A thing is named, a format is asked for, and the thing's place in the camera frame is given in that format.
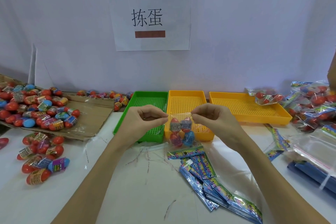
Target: paper sign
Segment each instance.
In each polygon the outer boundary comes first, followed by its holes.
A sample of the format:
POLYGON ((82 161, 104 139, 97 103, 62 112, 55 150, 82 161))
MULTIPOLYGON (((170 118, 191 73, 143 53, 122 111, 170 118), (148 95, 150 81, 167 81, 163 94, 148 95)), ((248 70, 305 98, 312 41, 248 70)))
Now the paper sign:
POLYGON ((189 50, 191 0, 109 0, 117 51, 189 50))

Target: white table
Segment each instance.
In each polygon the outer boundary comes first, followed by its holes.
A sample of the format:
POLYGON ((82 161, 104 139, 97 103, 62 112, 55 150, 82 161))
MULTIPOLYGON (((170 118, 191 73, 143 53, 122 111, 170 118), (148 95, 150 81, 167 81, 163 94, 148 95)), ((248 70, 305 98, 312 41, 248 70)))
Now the white table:
MULTIPOLYGON (((27 131, 11 129, 2 137, 10 138, 10 143, 0 150, 0 223, 39 223, 49 224, 65 203, 72 196, 84 177, 88 174, 99 155, 112 138, 112 131, 122 113, 113 113, 98 133, 97 137, 83 143, 67 141, 64 156, 69 157, 70 166, 64 173, 54 174, 44 184, 29 186, 25 184, 27 175, 21 173, 23 162, 16 160, 18 151, 24 148, 22 138, 27 131)), ((271 133, 261 124, 244 125, 246 132, 262 148, 272 142, 271 133)), ((280 128, 284 136, 296 132, 288 126, 280 128)), ((141 151, 141 145, 127 150, 115 169, 110 186, 100 210, 97 223, 249 223, 232 212, 219 208, 212 213, 203 205, 197 195, 178 170, 180 162, 170 160, 164 162, 164 150, 146 149, 134 161, 141 151)), ((243 194, 256 198, 262 208, 264 223, 274 223, 263 197, 248 172, 246 164, 238 159, 237 154, 228 149, 222 142, 215 139, 205 145, 210 160, 216 171, 231 189, 239 187, 243 194), (234 168, 218 171, 225 159, 235 158, 234 168)), ((274 166, 292 184, 292 186, 325 218, 336 223, 335 200, 317 186, 313 186, 298 175, 287 169, 289 161, 280 156, 273 161, 274 166)))

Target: left hand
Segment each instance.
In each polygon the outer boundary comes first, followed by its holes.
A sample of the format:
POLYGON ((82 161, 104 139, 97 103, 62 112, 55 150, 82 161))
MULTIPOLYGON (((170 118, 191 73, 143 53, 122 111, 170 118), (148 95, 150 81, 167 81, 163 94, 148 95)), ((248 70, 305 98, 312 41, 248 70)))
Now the left hand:
POLYGON ((163 125, 168 121, 168 114, 153 105, 132 106, 115 136, 125 146, 130 146, 143 137, 148 130, 163 125))

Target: forearm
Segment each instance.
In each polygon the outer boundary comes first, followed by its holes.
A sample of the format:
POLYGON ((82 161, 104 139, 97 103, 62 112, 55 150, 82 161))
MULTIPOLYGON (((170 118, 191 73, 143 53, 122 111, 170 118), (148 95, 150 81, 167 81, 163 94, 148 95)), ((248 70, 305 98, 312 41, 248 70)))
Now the forearm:
POLYGON ((51 224, 94 224, 113 171, 127 147, 115 135, 73 196, 51 224))
POLYGON ((277 223, 329 223, 275 169, 254 141, 250 140, 239 153, 250 168, 277 223))

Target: yellow plastic tray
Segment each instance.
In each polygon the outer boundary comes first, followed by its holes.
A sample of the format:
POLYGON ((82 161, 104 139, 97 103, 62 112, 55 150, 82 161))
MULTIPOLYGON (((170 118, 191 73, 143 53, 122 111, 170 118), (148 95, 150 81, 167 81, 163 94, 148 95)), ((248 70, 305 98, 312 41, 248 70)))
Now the yellow plastic tray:
MULTIPOLYGON (((196 106, 205 104, 207 101, 203 91, 200 90, 170 90, 168 95, 167 114, 179 114, 191 112, 196 106)), ((170 120, 165 124, 165 137, 168 139, 171 135, 169 130, 170 120)), ((212 141, 214 133, 206 126, 192 124, 192 131, 195 133, 195 138, 201 142, 212 141)), ((182 131, 179 132, 181 138, 184 137, 182 131)))
POLYGON ((210 103, 230 109, 238 121, 287 125, 292 116, 280 104, 258 105, 245 93, 209 92, 210 103))

